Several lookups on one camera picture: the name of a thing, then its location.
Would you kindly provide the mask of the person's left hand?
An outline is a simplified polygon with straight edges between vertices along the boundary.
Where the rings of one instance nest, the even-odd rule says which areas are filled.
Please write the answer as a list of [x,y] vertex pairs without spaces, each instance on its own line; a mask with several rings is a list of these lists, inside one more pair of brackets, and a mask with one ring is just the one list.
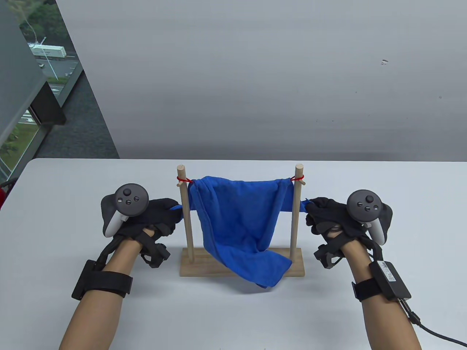
[[117,237],[131,238],[142,245],[140,255],[152,268],[158,268],[170,253],[159,238],[171,235],[182,220],[182,207],[170,198],[150,200],[144,212],[128,218],[116,233]]

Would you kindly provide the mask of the person's right hand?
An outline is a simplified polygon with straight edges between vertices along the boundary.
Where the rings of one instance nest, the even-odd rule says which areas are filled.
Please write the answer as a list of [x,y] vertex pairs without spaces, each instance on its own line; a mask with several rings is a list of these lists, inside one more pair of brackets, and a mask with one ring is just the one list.
[[345,257],[342,247],[352,241],[372,250],[377,260],[383,259],[381,246],[387,241],[392,210],[374,192],[357,190],[346,204],[317,197],[310,200],[305,209],[306,223],[312,233],[321,235],[326,241],[314,253],[326,269],[335,266],[334,258],[340,261]]

